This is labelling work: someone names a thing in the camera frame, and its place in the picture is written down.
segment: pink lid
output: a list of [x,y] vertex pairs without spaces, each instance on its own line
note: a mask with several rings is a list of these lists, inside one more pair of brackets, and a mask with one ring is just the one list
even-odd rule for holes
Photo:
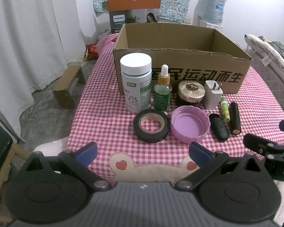
[[171,133],[176,139],[187,144],[202,141],[210,125],[206,113],[197,107],[181,106],[171,115]]

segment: electrical tape roll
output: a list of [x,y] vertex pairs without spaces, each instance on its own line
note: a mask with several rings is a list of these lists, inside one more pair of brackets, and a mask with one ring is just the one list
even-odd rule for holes
[[[157,120],[161,127],[156,131],[147,131],[142,127],[146,120]],[[170,129],[167,115],[156,109],[147,109],[138,113],[133,119],[133,131],[137,138],[143,142],[156,143],[164,140]]]

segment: green lip balm tube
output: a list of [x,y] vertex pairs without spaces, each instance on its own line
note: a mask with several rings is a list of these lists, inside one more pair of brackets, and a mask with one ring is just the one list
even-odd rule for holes
[[221,97],[220,99],[221,103],[221,111],[222,111],[222,119],[224,123],[228,123],[230,121],[229,116],[229,110],[228,110],[228,104],[225,97]]

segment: bottle label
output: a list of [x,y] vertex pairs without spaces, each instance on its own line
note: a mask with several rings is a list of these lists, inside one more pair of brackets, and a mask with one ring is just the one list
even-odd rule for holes
[[169,103],[170,94],[162,95],[154,93],[154,108],[159,111],[166,111]]
[[224,2],[216,2],[216,9],[222,11],[224,9]]
[[129,82],[127,82],[126,84],[127,84],[127,86],[129,86],[129,87],[136,87],[136,86],[137,86],[136,83],[129,83]]
[[141,108],[151,104],[151,78],[140,83]]

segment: pink checkered tablecloth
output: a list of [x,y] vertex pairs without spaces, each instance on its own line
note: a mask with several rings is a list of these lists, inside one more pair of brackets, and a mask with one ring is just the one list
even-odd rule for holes
[[[115,152],[127,153],[136,165],[179,166],[188,155],[188,145],[176,140],[171,132],[155,144],[141,142],[133,132],[135,114],[126,108],[124,96],[118,90],[112,51],[116,38],[117,34],[107,36],[98,45],[100,56],[83,90],[67,148],[76,151],[91,141],[96,142],[98,156],[89,169],[106,180],[113,177],[109,157]],[[242,133],[230,136],[226,142],[218,142],[210,131],[201,145],[211,151],[222,150],[229,156],[243,156],[248,151],[243,145],[243,136],[248,132],[284,144],[284,132],[278,128],[279,122],[284,120],[284,111],[252,67],[239,92],[224,96],[229,103],[235,101],[239,105]],[[175,109],[175,95],[172,95],[167,113],[170,115]],[[211,112],[220,114],[219,108]]]

